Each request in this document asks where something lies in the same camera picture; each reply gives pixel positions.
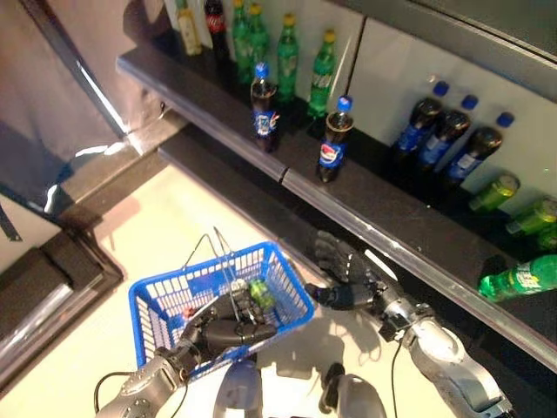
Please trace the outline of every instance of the robotic arm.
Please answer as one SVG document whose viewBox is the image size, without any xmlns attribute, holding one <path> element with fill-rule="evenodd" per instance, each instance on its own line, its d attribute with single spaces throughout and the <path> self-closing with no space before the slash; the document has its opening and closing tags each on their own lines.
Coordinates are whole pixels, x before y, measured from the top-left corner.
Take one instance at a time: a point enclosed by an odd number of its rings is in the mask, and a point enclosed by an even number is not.
<svg viewBox="0 0 557 418">
<path fill-rule="evenodd" d="M 378 318 L 381 336 L 401 340 L 418 370 L 456 416 L 516 416 L 494 378 L 468 355 L 456 335 L 437 323 L 427 304 L 405 295 L 396 280 L 330 233 L 319 232 L 316 255 L 319 266 L 344 284 L 332 288 L 308 284 L 305 290 L 323 306 L 361 308 Z"/>
<path fill-rule="evenodd" d="M 273 325 L 250 303 L 246 290 L 214 298 L 189 320 L 175 347 L 161 347 L 124 383 L 117 397 L 96 418 L 155 418 L 199 364 L 218 358 L 228 347 L 272 337 Z"/>
</svg>

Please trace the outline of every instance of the lying green bottle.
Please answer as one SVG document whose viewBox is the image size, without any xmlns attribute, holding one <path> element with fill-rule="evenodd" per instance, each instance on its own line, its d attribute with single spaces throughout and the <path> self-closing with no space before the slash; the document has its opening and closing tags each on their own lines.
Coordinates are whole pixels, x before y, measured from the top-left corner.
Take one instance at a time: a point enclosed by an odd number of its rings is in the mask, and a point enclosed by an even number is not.
<svg viewBox="0 0 557 418">
<path fill-rule="evenodd" d="M 480 281 L 480 294 L 493 302 L 557 288 L 557 255 L 544 255 Z"/>
</svg>

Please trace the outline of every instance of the dark soda bottle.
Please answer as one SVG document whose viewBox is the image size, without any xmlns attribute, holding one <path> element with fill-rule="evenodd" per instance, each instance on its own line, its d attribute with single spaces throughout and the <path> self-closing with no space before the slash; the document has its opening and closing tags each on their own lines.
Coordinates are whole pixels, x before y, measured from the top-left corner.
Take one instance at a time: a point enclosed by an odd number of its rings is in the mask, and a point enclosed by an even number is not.
<svg viewBox="0 0 557 418">
<path fill-rule="evenodd" d="M 418 154 L 418 168 L 423 172 L 430 172 L 443 158 L 452 144 L 454 144 L 471 124 L 468 112 L 478 104 L 478 98 L 467 95 L 461 102 L 462 111 L 448 112 L 437 124 L 433 135 L 421 147 Z"/>
<path fill-rule="evenodd" d="M 496 123 L 500 128 L 508 128 L 513 121 L 513 114 L 505 111 Z M 487 157 L 499 150 L 502 143 L 503 135 L 497 129 L 484 126 L 475 130 L 443 171 L 443 186 L 452 189 L 460 185 Z"/>
<path fill-rule="evenodd" d="M 212 50 L 217 61 L 228 61 L 230 52 L 226 43 L 226 23 L 220 0 L 205 0 L 205 19 L 211 34 Z"/>
<path fill-rule="evenodd" d="M 340 96 L 337 111 L 329 113 L 326 119 L 325 137 L 321 142 L 318 174 L 321 181 L 335 180 L 342 165 L 348 134 L 354 120 L 348 113 L 352 109 L 352 98 Z"/>
<path fill-rule="evenodd" d="M 394 143 L 393 154 L 395 162 L 402 162 L 411 153 L 418 149 L 421 142 L 431 133 L 433 124 L 438 120 L 443 110 L 439 98 L 449 91 L 449 84 L 439 81 L 433 87 L 435 98 L 422 98 L 413 108 L 410 123 L 400 133 L 399 139 Z"/>
<path fill-rule="evenodd" d="M 274 110 L 273 99 L 277 86 L 269 77 L 269 65 L 258 63 L 255 66 L 255 78 L 252 83 L 253 125 L 258 146 L 265 152 L 277 147 L 276 130 L 279 115 Z"/>
</svg>

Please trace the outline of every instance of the sprite bottle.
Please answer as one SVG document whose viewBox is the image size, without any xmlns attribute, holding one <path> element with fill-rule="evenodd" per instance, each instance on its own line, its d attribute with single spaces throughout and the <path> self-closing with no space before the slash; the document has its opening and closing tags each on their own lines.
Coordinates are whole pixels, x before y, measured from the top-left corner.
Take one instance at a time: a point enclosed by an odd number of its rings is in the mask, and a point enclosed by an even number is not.
<svg viewBox="0 0 557 418">
<path fill-rule="evenodd" d="M 313 118 L 322 118 L 326 114 L 327 99 L 331 92 L 332 76 L 337 63 L 334 41 L 334 30 L 326 30 L 323 45 L 313 63 L 312 94 L 307 110 L 308 115 Z"/>
<path fill-rule="evenodd" d="M 557 288 L 557 255 L 544 255 L 480 281 L 480 294 L 493 302 Z"/>
<path fill-rule="evenodd" d="M 269 33 L 261 20 L 261 5 L 252 3 L 250 7 L 250 43 L 252 47 L 251 67 L 257 63 L 266 62 L 267 50 L 269 49 Z"/>
<path fill-rule="evenodd" d="M 284 28 L 278 40 L 278 101 L 289 102 L 296 91 L 296 68 L 298 67 L 298 41 L 294 33 L 295 18 L 285 14 Z"/>
<path fill-rule="evenodd" d="M 234 21 L 232 39 L 238 66 L 238 81 L 249 84 L 252 81 L 252 59 L 250 57 L 250 25 L 244 12 L 244 0 L 234 0 Z"/>
</svg>

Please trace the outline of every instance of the metal wire handle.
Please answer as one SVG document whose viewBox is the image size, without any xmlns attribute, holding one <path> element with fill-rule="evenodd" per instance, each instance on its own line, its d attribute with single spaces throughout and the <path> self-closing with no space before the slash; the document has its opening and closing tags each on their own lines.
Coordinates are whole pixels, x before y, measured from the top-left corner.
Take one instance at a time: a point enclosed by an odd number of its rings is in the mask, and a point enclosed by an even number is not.
<svg viewBox="0 0 557 418">
<path fill-rule="evenodd" d="M 232 269 L 230 267 L 230 259 L 226 257 L 227 255 L 232 255 L 233 251 L 232 251 L 231 247 L 228 245 L 228 242 L 226 242 L 225 237 L 223 236 L 222 233 L 220 233 L 220 231 L 217 229 L 217 227 L 214 226 L 213 229 L 215 230 L 215 234 L 217 235 L 218 243 L 220 244 L 220 248 L 222 249 L 223 255 L 219 256 L 217 254 L 217 250 L 215 250 L 215 246 L 212 244 L 211 237 L 209 236 L 208 233 L 204 233 L 201 236 L 201 238 L 199 239 L 198 243 L 193 248 L 193 251 L 190 253 L 190 256 L 185 261 L 184 265 L 182 266 L 182 269 L 185 270 L 188 267 L 188 265 L 190 264 L 191 259 L 193 258 L 193 255 L 198 250 L 199 246 L 201 246 L 201 243 L 203 242 L 203 240 L 206 239 L 207 241 L 209 241 L 209 245 L 211 246 L 211 250 L 212 250 L 212 253 L 214 254 L 215 258 L 216 259 L 225 259 L 226 269 L 225 269 L 225 266 L 223 266 L 222 262 L 220 263 L 221 267 L 222 267 L 221 269 L 222 269 L 223 275 L 225 276 L 226 284 L 228 285 L 228 294 L 230 294 L 230 301 L 232 303 L 232 309 L 234 311 L 234 316 L 236 317 L 236 320 L 239 322 L 240 317 L 239 317 L 239 314 L 238 314 L 238 307 L 236 306 L 236 301 L 234 300 L 234 297 L 232 296 L 232 282 L 236 279 L 236 275 L 234 274 L 234 272 L 232 271 Z M 229 250 L 228 253 L 225 250 L 225 244 L 226 244 L 226 247 Z"/>
</svg>

